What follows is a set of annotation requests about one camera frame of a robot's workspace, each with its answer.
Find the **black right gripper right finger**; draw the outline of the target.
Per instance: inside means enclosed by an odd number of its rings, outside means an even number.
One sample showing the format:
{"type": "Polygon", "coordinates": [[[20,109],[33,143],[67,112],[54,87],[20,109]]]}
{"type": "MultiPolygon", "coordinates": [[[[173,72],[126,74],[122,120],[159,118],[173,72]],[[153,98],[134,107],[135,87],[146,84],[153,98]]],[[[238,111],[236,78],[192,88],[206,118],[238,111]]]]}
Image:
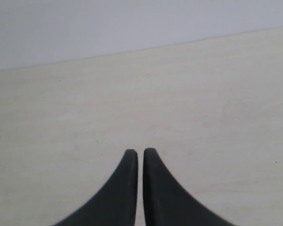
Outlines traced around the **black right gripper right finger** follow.
{"type": "Polygon", "coordinates": [[[154,148],[143,157],[143,206],[147,226],[226,226],[173,177],[154,148]]]}

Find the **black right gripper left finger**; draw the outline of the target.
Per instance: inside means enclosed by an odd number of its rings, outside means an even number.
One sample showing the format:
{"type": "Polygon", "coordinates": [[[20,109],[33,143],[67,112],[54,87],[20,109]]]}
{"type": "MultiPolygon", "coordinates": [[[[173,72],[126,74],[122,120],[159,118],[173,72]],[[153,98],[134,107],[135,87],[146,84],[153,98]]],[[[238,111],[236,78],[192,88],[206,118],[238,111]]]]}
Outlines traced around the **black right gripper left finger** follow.
{"type": "Polygon", "coordinates": [[[103,187],[58,226],[133,226],[138,190],[138,155],[125,151],[103,187]]]}

